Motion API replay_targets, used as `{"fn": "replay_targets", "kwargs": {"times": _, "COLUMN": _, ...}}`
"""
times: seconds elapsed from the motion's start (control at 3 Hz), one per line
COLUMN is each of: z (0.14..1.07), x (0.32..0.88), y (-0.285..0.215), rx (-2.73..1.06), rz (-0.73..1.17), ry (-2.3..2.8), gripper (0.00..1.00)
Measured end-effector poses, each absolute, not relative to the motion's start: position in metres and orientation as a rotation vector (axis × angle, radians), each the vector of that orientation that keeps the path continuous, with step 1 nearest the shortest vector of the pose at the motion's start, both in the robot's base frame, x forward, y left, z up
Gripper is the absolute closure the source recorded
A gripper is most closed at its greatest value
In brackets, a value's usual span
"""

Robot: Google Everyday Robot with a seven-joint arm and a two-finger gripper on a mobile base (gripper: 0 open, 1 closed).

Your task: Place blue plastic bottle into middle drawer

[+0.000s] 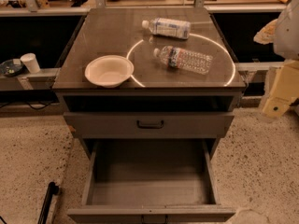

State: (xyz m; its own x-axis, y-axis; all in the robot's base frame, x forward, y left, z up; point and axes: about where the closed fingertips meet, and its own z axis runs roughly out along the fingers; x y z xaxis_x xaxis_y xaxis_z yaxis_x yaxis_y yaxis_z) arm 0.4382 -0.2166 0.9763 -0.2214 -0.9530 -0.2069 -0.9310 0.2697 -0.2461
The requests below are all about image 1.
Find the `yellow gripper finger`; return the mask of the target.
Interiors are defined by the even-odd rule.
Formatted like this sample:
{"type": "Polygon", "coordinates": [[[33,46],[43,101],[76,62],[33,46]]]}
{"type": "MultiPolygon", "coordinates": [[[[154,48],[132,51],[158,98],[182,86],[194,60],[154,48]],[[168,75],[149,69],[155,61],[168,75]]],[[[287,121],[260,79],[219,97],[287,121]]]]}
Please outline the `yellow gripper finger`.
{"type": "Polygon", "coordinates": [[[285,60],[281,67],[271,67],[266,74],[264,91],[262,114],[271,119],[280,118],[299,98],[299,62],[285,60]]]}

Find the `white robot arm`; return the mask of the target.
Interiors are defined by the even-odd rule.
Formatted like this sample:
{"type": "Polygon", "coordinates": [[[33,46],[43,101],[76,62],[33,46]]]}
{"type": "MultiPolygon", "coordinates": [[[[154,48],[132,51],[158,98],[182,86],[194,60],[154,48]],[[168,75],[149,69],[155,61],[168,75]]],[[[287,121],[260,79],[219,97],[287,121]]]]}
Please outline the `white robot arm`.
{"type": "Polygon", "coordinates": [[[264,116],[276,119],[299,98],[299,0],[291,0],[253,41],[263,45],[272,43],[274,52],[285,59],[280,68],[269,71],[269,87],[260,104],[264,116]]]}

